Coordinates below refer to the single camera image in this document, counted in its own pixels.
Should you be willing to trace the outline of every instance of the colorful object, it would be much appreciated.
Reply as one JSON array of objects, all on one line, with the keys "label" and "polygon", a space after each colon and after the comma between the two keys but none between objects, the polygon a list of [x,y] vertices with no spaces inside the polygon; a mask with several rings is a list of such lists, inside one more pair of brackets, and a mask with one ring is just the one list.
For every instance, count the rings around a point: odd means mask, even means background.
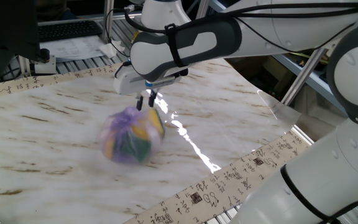
[{"label": "colorful object", "polygon": [[114,162],[142,163],[159,151],[164,134],[156,109],[129,107],[106,120],[100,134],[102,152]]}]

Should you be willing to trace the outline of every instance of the paper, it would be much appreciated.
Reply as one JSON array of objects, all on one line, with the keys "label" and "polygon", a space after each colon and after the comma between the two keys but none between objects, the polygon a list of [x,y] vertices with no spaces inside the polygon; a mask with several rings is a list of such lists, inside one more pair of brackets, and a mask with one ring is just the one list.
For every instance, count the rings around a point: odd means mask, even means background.
[{"label": "paper", "polygon": [[103,56],[99,49],[102,45],[97,35],[40,43],[41,49],[48,49],[58,62]]},{"label": "paper", "polygon": [[204,223],[240,205],[266,177],[309,146],[291,130],[124,224]]},{"label": "paper", "polygon": [[57,83],[74,80],[82,77],[90,77],[97,75],[110,75],[114,76],[117,68],[121,63],[114,65],[108,65],[100,68],[91,68],[87,70],[81,70],[78,72],[69,72],[61,75],[49,75],[39,77],[24,77],[9,82],[0,83],[0,96],[6,94],[17,93],[24,90],[32,90],[34,88],[41,88],[44,86],[54,85]]},{"label": "paper", "polygon": [[115,41],[111,40],[111,44],[105,44],[103,46],[100,46],[99,49],[108,57],[112,58],[116,56],[117,50],[112,46],[114,46],[121,52],[124,52],[125,47],[121,46],[121,41]]}]

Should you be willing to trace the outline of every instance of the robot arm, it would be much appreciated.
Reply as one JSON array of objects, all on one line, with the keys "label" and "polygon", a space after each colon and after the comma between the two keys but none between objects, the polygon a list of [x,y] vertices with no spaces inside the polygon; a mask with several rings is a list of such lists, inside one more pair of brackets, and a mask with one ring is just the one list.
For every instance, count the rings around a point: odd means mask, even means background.
[{"label": "robot arm", "polygon": [[[286,2],[291,0],[266,4],[241,0],[224,11],[225,16],[190,22],[179,0],[146,0],[142,23],[156,33],[139,34],[131,48],[132,64],[126,63],[116,73],[118,93],[140,93],[175,83],[189,65],[211,58],[336,45],[328,65],[328,82],[350,119],[265,180],[246,198],[233,224],[338,223],[336,217],[344,208],[358,202],[358,28],[351,31],[358,9],[348,0],[334,0],[327,7],[308,7],[317,5],[314,3],[275,7]],[[338,10],[350,13],[318,16]],[[246,17],[239,16],[239,11]],[[309,17],[295,19],[293,13]],[[177,30],[174,26],[165,30],[172,23]]]},{"label": "robot arm", "polygon": [[[272,7],[288,2],[292,1],[275,0],[256,6],[260,1],[242,0],[218,16],[190,21],[180,1],[147,0],[142,10],[142,23],[163,34],[141,32],[135,38],[130,54],[132,65],[122,68],[116,75],[116,91],[126,95],[170,85],[181,78],[179,71],[212,58],[282,54],[320,47],[358,18],[358,3],[350,0],[335,0],[321,7],[313,4],[299,4],[296,9]],[[240,15],[239,11],[248,12],[248,16],[241,17],[244,13]],[[344,13],[313,16],[338,11]],[[308,17],[269,18],[294,13]]]}]

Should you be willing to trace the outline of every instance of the marble-pattern table surface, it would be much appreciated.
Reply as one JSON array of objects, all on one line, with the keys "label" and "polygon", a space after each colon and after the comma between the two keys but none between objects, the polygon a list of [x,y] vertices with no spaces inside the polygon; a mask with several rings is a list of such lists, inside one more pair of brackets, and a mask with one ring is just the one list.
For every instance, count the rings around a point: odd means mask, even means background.
[{"label": "marble-pattern table surface", "polygon": [[123,223],[285,134],[299,117],[226,61],[210,60],[158,94],[162,151],[143,166],[118,165],[103,157],[98,134],[135,98],[115,94],[113,81],[79,78],[0,96],[1,223]]}]

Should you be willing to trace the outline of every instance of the computer monitor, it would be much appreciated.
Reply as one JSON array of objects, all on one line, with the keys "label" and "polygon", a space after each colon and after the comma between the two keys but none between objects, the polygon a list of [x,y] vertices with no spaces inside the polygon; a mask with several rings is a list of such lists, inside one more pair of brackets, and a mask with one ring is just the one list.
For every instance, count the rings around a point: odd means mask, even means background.
[{"label": "computer monitor", "polygon": [[35,0],[0,0],[0,77],[14,55],[46,62],[40,50]]}]

